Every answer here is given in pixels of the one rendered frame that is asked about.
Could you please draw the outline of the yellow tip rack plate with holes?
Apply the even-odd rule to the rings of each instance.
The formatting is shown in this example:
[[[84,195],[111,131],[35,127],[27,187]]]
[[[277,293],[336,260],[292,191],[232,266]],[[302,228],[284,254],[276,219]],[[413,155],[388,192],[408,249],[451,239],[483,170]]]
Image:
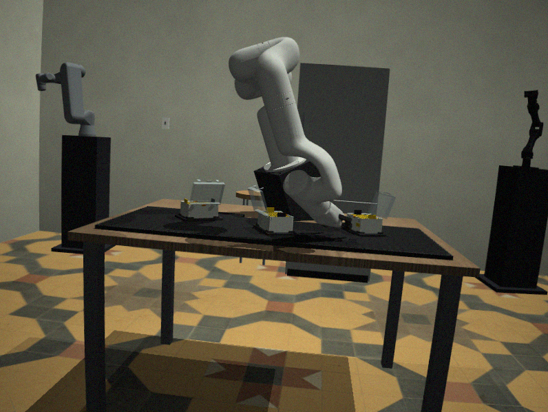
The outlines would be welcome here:
[[[359,217],[359,218],[369,218],[369,219],[378,219],[376,218],[376,215],[365,215],[361,214],[361,210],[355,210],[353,216]]]
[[[286,213],[274,212],[274,207],[267,207],[270,217],[289,217]]]

